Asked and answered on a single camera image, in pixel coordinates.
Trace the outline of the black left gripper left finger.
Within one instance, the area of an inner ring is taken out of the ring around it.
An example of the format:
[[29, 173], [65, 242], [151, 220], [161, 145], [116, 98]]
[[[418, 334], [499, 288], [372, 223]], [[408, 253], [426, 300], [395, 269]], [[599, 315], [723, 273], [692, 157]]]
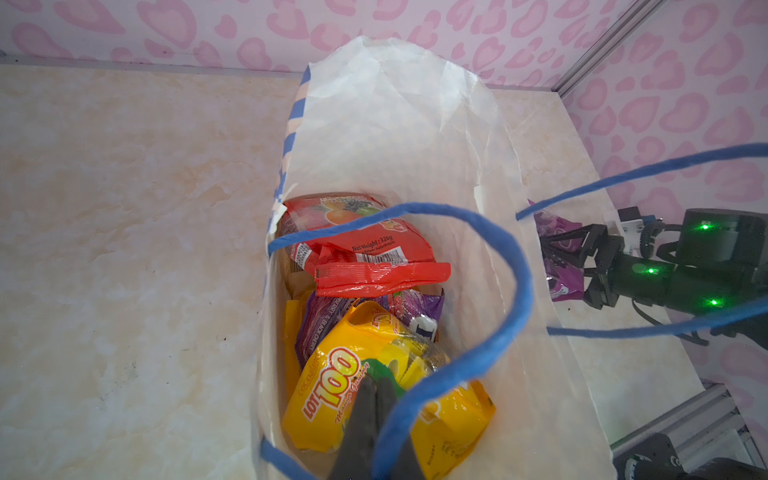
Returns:
[[377, 416], [376, 382], [365, 376], [359, 384], [337, 459], [328, 476], [330, 480], [372, 478], [371, 463], [378, 437]]

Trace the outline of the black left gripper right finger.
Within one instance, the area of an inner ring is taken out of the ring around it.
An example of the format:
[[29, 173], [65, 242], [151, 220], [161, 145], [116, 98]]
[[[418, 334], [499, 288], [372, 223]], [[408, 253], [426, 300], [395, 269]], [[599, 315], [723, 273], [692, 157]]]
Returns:
[[425, 479], [410, 435], [413, 417], [399, 405], [395, 383], [377, 381], [377, 479]]

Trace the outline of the yellow mango snack bag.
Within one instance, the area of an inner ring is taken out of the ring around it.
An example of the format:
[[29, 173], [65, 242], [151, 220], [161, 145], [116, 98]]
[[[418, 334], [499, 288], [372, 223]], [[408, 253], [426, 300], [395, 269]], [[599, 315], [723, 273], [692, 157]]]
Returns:
[[287, 399], [293, 394], [302, 371], [295, 345], [304, 320], [305, 306], [306, 301], [300, 299], [288, 300], [285, 306], [283, 345]]

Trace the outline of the blue checkered paper bag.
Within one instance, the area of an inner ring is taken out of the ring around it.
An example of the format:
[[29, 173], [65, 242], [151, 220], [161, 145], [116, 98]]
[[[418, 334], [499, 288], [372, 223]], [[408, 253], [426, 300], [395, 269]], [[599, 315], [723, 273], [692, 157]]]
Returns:
[[471, 72], [397, 39], [357, 38], [307, 67], [288, 121], [271, 222], [297, 195], [379, 195], [451, 265], [441, 342], [449, 364], [408, 393], [415, 411], [479, 380], [497, 413], [456, 479], [612, 479], [612, 454], [556, 320], [529, 197], [502, 110]]

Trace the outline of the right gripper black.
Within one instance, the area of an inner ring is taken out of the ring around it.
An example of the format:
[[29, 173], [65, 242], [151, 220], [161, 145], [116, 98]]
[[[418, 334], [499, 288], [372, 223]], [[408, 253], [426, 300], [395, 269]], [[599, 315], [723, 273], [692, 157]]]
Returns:
[[703, 315], [767, 294], [767, 215], [688, 209], [681, 224], [645, 227], [641, 257], [591, 224], [539, 238], [550, 297], [602, 309], [621, 297]]

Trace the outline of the purple Fox's candy bag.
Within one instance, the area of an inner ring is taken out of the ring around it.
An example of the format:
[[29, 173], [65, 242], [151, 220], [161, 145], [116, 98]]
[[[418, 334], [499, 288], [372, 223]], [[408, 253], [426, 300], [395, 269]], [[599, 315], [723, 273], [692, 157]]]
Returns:
[[321, 296], [310, 290], [296, 298], [306, 301], [296, 341], [301, 367], [340, 324], [379, 329], [386, 334], [410, 333], [433, 341], [438, 336], [445, 291], [433, 286], [401, 290], [375, 298]]

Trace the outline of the red fruit snack bag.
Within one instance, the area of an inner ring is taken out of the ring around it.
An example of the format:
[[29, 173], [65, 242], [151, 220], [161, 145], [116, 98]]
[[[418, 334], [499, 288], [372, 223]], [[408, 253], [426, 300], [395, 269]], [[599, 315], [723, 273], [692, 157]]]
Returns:
[[[297, 197], [285, 207], [280, 236], [347, 224], [384, 210], [386, 204], [370, 195], [343, 192]], [[279, 254], [285, 274], [308, 273], [316, 293], [327, 297], [380, 297], [445, 282], [451, 275], [451, 265], [437, 261], [430, 243], [400, 218], [301, 242]]]

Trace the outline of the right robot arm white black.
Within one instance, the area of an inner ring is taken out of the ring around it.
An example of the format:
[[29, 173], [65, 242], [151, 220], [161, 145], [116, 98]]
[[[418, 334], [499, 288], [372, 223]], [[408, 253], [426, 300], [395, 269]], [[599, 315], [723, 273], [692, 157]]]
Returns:
[[[516, 291], [507, 316], [499, 328], [479, 346], [462, 354], [447, 368], [427, 378], [425, 385], [417, 386], [395, 405], [394, 412], [379, 430], [372, 455], [372, 476], [388, 477], [394, 468], [407, 435], [420, 409], [427, 402], [447, 393], [465, 380], [473, 380], [487, 373], [502, 357], [532, 315], [534, 307], [534, 280], [517, 240], [506, 230], [482, 215], [450, 205], [411, 202], [386, 209], [379, 218], [390, 220], [404, 215], [434, 215], [458, 219], [468, 224], [512, 270]], [[628, 340], [672, 334], [688, 334], [704, 327], [721, 327], [748, 320], [767, 310], [764, 299], [754, 300], [723, 313], [708, 314], [673, 325], [635, 327], [619, 330], [584, 330], [560, 327], [548, 328], [552, 336]], [[613, 465], [621, 479], [764, 479], [767, 461], [759, 454], [752, 463], [726, 458], [713, 450], [710, 436], [713, 425], [702, 426], [696, 435], [675, 445], [671, 430], [663, 429], [664, 421], [679, 424], [691, 421], [691, 414], [678, 406], [650, 424], [632, 432], [612, 447]]]

